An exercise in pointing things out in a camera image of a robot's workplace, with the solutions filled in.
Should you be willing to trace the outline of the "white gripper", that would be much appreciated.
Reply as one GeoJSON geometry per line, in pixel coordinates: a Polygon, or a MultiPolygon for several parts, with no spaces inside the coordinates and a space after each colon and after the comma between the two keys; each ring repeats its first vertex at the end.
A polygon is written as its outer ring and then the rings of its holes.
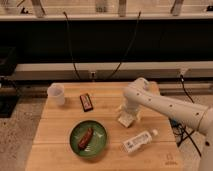
{"type": "Polygon", "coordinates": [[[139,111],[140,111],[139,105],[123,103],[117,109],[118,118],[125,120],[136,120],[139,111]]]}

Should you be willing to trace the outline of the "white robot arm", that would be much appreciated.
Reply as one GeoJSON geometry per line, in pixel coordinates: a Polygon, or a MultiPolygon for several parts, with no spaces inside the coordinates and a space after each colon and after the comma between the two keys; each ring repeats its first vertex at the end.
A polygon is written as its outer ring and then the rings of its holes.
{"type": "Polygon", "coordinates": [[[213,107],[153,94],[150,83],[140,77],[123,90],[125,102],[120,107],[118,122],[129,127],[137,118],[141,105],[206,136],[198,171],[213,171],[213,107]]]}

